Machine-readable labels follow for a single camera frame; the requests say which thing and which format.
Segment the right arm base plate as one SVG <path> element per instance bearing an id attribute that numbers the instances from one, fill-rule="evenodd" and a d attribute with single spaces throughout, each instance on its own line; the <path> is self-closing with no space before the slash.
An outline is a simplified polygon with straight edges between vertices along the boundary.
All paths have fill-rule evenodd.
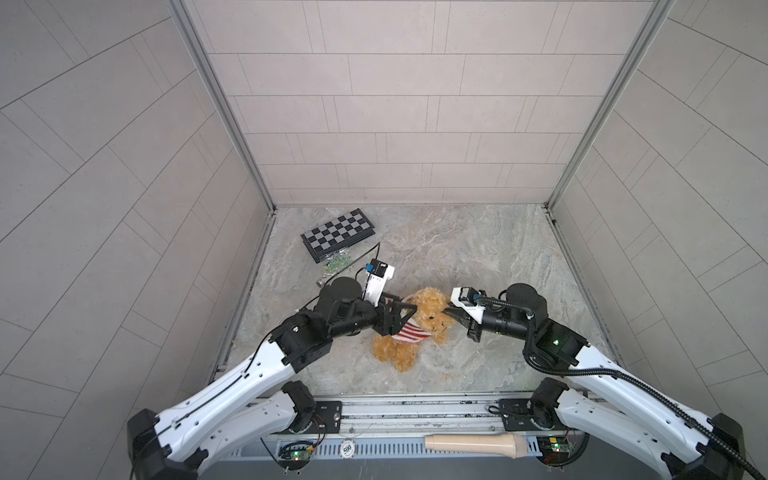
<path id="1" fill-rule="evenodd" d="M 527 398 L 501 399 L 497 404 L 489 405 L 487 411 L 502 419 L 507 432 L 532 431 L 549 435 L 569 430 L 557 417 L 553 407 Z"/>

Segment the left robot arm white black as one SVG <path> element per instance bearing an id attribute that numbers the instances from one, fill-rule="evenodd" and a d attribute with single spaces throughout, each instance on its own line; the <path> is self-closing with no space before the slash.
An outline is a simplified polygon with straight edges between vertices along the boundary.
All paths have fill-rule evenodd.
<path id="1" fill-rule="evenodd" d="M 195 479 L 221 457 L 285 430 L 316 424 L 317 403 L 295 375 L 330 352 L 335 338 L 371 328 L 395 335 L 415 305 L 341 277 L 272 329 L 246 360 L 187 400 L 127 423 L 132 479 Z"/>

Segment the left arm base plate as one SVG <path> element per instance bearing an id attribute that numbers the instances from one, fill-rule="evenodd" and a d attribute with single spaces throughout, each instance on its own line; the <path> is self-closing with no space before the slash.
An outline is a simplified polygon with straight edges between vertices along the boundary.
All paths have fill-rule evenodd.
<path id="1" fill-rule="evenodd" d="M 338 434 L 342 419 L 341 401 L 318 401 L 312 419 L 299 430 L 286 428 L 279 435 Z"/>

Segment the brown teddy bear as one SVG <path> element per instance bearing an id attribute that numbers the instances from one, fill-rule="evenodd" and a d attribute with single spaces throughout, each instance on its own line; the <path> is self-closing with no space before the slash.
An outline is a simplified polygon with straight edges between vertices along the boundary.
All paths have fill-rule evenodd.
<path id="1" fill-rule="evenodd" d="M 401 373 L 413 368 L 422 342 L 443 344 L 448 330 L 456 324 L 443 312 L 449 305 L 449 298 L 436 288 L 421 289 L 408 296 L 405 302 L 415 305 L 417 311 L 400 332 L 394 336 L 376 334 L 372 341 L 373 357 L 382 363 L 391 363 Z"/>

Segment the red white striped sweater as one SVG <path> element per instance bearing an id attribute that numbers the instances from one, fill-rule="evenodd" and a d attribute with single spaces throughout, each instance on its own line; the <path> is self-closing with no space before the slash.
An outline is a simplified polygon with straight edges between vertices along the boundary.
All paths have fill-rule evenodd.
<path id="1" fill-rule="evenodd" d="M 420 343 L 434 337 L 442 328 L 440 320 L 441 293 L 425 288 L 401 299 L 415 305 L 417 312 L 394 338 L 401 342 Z"/>

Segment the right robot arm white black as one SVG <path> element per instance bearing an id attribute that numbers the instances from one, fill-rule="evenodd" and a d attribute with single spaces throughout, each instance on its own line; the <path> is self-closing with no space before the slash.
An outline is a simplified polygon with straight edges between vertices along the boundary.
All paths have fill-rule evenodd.
<path id="1" fill-rule="evenodd" d="M 761 478 L 746 458 L 742 426 L 661 393 L 618 366 L 584 336 L 550 318 L 534 287 L 516 283 L 491 297 L 456 287 L 445 314 L 473 341 L 485 332 L 523 341 L 523 357 L 545 378 L 531 408 L 610 443 L 663 479 Z"/>

